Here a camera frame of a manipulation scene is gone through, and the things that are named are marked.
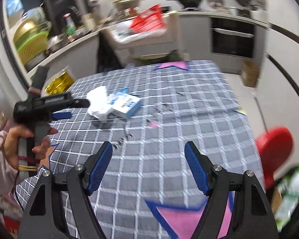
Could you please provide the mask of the person left hand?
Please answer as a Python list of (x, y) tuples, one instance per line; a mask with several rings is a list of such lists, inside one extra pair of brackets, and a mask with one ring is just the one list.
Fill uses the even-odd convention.
[[(27, 153), (27, 139), (29, 138), (34, 138), (34, 134), (24, 125), (14, 126), (8, 131), (4, 142), (4, 155), (15, 170), (19, 168), (19, 153), (22, 156)], [(50, 139), (46, 136), (38, 146), (33, 147), (32, 152), (37, 159), (43, 160), (46, 158), (50, 145)]]

